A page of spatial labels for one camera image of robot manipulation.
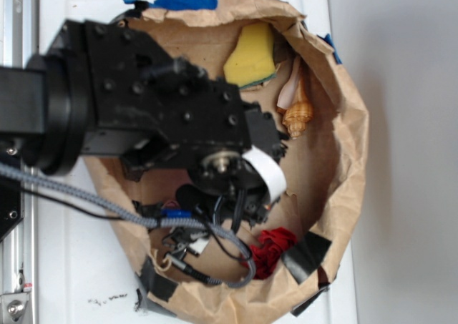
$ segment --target seashell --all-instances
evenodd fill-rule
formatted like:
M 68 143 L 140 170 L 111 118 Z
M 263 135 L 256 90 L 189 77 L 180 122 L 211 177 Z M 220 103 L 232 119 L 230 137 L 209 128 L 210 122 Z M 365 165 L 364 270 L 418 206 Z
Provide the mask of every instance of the seashell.
M 306 82 L 305 73 L 302 59 L 299 57 L 299 65 L 297 70 L 297 84 L 295 84 L 294 96 L 292 105 L 284 112 L 282 124 L 288 129 L 288 133 L 292 139 L 295 139 L 303 134 L 306 129 L 307 122 L 310 122 L 313 118 L 313 107 L 307 98 L 306 94 Z
M 284 114 L 286 110 L 293 104 L 296 88 L 298 86 L 299 79 L 301 78 L 299 74 L 301 60 L 302 58 L 300 56 L 296 56 L 293 62 L 291 75 L 289 76 L 288 81 L 283 85 L 283 88 L 280 90 L 277 101 L 278 113 Z
M 310 102 L 296 102 L 283 115 L 283 125 L 288 129 L 292 139 L 302 135 L 306 130 L 307 122 L 313 117 L 313 108 Z

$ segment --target white strap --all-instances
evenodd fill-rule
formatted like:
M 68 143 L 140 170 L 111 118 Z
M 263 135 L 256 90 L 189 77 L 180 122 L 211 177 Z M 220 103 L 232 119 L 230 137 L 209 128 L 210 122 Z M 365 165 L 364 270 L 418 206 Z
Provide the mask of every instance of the white strap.
M 286 178 L 283 170 L 272 157 L 254 145 L 242 157 L 263 178 L 269 191 L 270 203 L 277 200 L 286 191 Z

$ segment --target crumpled paper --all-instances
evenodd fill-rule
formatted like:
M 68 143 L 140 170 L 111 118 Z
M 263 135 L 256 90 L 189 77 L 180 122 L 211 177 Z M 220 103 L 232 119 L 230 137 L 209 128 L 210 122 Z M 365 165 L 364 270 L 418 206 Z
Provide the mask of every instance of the crumpled paper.
M 223 64 L 236 45 L 240 28 L 258 20 L 270 23 L 277 31 L 276 47 L 287 51 L 286 60 L 269 84 L 242 96 L 271 112 L 283 131 L 281 115 L 275 111 L 276 97 L 289 77 L 294 54 L 302 56 L 308 65 L 307 94 L 314 118 L 304 136 L 286 142 L 288 152 L 281 167 L 288 189 L 281 201 L 271 210 L 266 224 L 253 229 L 244 225 L 239 237 L 253 244 L 261 230 L 284 226 L 298 239 L 311 230 L 332 242 L 321 265 L 325 279 L 332 282 L 361 211 L 368 151 L 366 107 L 345 67 L 336 63 L 333 48 L 306 31 L 301 23 L 304 16 L 292 6 L 279 0 L 218 3 L 215 11 L 148 9 L 141 19 L 129 20 L 129 26 L 147 31 L 173 57 L 184 55 L 215 78 L 223 76 Z M 131 200 L 144 204 L 168 200 L 187 182 L 182 170 L 150 170 L 135 183 L 124 180 L 116 159 L 88 158 L 86 163 L 98 193 L 131 211 Z M 145 228 L 126 222 L 112 225 L 136 273 L 152 252 L 162 252 L 161 232 L 148 235 Z M 237 280 L 246 273 L 212 243 L 199 258 L 189 258 L 193 267 L 217 278 Z M 313 296 L 323 277 L 315 271 L 298 285 L 279 261 L 268 279 L 231 289 L 226 285 L 209 287 L 174 270 L 157 271 L 181 280 L 172 297 L 168 301 L 152 293 L 148 297 L 194 323 L 271 323 Z

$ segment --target white wall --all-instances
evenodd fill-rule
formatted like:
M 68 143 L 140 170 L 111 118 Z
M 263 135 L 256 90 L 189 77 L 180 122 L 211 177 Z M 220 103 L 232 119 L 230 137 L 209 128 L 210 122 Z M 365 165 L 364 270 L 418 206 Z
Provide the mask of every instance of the white wall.
M 329 0 L 371 113 L 360 324 L 458 322 L 458 0 Z

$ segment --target screw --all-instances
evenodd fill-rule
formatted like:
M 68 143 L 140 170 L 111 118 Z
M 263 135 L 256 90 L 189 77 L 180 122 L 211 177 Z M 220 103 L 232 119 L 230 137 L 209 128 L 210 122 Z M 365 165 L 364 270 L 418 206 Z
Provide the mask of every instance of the screw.
M 193 120 L 193 114 L 191 112 L 185 112 L 183 114 L 183 120 L 185 120 L 185 122 L 190 122 Z
M 199 69 L 199 74 L 198 74 L 199 79 L 202 79 L 203 77 L 207 76 L 207 71 L 205 69 L 203 69 L 202 67 L 198 67 L 198 69 Z
M 134 34 L 130 30 L 125 30 L 124 32 L 122 32 L 122 37 L 125 41 L 131 41 L 134 37 Z
M 238 118 L 237 118 L 234 114 L 231 114 L 231 115 L 228 117 L 228 121 L 229 121 L 229 125 L 230 125 L 230 126 L 236 126 L 237 123 L 238 123 Z
M 115 89 L 116 84 L 111 79 L 105 79 L 103 81 L 103 89 L 107 92 L 111 92 Z
M 141 93 L 143 93 L 144 90 L 145 90 L 145 87 L 140 82 L 136 81 L 133 83 L 132 91 L 134 92 L 134 94 L 141 95 Z
M 96 25 L 96 27 L 94 27 L 94 31 L 97 36 L 104 36 L 105 34 L 107 34 L 107 27 L 102 25 Z
M 228 171 L 229 163 L 230 161 L 227 157 L 221 157 L 213 161 L 213 166 L 220 174 L 223 174 Z
M 189 95 L 189 89 L 186 86 L 180 86 L 178 89 L 180 95 L 183 95 L 184 97 Z
M 24 309 L 24 304 L 18 300 L 11 301 L 6 308 L 8 314 L 13 318 L 19 318 L 24 313 Z
M 14 156 L 15 154 L 17 154 L 17 149 L 14 149 L 13 147 L 9 147 L 8 149 L 6 149 L 6 153 L 11 156 Z
M 223 93 L 223 99 L 224 99 L 224 101 L 229 102 L 230 100 L 232 100 L 232 94 L 224 92 Z

